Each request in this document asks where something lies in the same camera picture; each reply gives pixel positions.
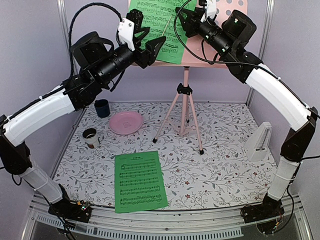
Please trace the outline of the green sheet music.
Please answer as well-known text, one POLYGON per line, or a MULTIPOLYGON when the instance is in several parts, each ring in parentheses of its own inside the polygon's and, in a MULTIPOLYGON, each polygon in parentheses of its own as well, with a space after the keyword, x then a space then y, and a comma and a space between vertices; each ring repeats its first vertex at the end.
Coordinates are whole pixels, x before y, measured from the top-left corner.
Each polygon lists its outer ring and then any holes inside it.
POLYGON ((180 43, 174 32, 176 8, 180 8, 184 0, 130 0, 129 9, 137 9, 143 13, 143 27, 150 27, 150 33, 142 41, 145 43, 161 36, 166 37, 154 67, 195 67, 199 61, 194 58, 180 43))
POLYGON ((115 157, 114 208, 117 214, 157 210, 167 206, 157 151, 115 157))

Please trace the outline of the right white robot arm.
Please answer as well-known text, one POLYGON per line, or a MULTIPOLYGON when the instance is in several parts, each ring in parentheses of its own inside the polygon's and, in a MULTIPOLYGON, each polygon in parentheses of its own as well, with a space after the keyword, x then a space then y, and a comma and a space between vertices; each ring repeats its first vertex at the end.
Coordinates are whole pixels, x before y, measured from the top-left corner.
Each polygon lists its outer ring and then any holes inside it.
POLYGON ((245 50, 257 29, 247 15, 233 10, 218 26, 208 4, 194 10, 176 7, 175 12, 174 21, 180 21, 188 38, 201 36, 220 56, 218 64, 225 64, 236 79, 260 93, 289 123, 275 177, 262 203, 255 207, 262 218, 269 218, 281 206, 281 198, 304 160, 316 130, 317 109, 304 103, 261 59, 245 50))

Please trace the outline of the white metronome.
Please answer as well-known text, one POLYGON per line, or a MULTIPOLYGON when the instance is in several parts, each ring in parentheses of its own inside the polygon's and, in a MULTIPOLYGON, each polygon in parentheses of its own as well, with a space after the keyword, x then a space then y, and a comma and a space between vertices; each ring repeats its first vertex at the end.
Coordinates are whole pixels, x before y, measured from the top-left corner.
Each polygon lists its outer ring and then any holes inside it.
POLYGON ((263 122, 258 129, 247 139, 244 150, 251 162, 264 160, 268 154, 269 143, 272 134, 270 122, 263 122))

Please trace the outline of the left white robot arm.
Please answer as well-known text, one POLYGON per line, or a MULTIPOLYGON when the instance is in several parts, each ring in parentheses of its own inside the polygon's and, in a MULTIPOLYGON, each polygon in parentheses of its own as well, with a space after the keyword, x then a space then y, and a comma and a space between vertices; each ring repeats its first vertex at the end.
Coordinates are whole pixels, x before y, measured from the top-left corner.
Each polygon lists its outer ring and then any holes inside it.
POLYGON ((149 31, 148 27, 121 23, 117 29, 118 47, 95 31, 86 34, 70 47, 71 60, 80 66, 79 74, 72 74, 18 112, 0 118, 0 159, 4 169, 28 182, 63 217, 70 217, 75 210, 84 211, 85 207, 71 202, 65 189, 31 161, 25 140, 57 118, 90 105, 109 84, 116 86, 130 65, 152 65, 166 37, 149 40, 141 48, 149 31))

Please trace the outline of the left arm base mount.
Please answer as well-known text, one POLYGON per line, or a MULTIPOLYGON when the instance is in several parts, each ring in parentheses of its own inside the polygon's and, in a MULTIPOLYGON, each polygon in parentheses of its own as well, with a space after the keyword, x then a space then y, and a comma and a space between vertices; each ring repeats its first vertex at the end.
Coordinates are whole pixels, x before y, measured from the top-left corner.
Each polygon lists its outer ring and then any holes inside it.
POLYGON ((91 218, 92 208, 87 203, 74 203, 68 199, 61 199, 56 203, 51 203, 48 213, 67 220, 88 223, 91 218))

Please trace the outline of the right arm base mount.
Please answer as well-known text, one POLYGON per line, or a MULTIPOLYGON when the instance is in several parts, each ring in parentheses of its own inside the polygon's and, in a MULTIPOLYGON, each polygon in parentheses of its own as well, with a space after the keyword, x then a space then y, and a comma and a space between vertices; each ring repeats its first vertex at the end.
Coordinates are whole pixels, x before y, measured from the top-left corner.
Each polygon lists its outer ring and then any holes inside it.
POLYGON ((240 215, 245 223, 263 221, 257 225, 257 229, 264 235, 272 235, 284 220, 284 207, 281 200, 274 200, 267 195, 262 203, 245 205, 240 210, 240 215))

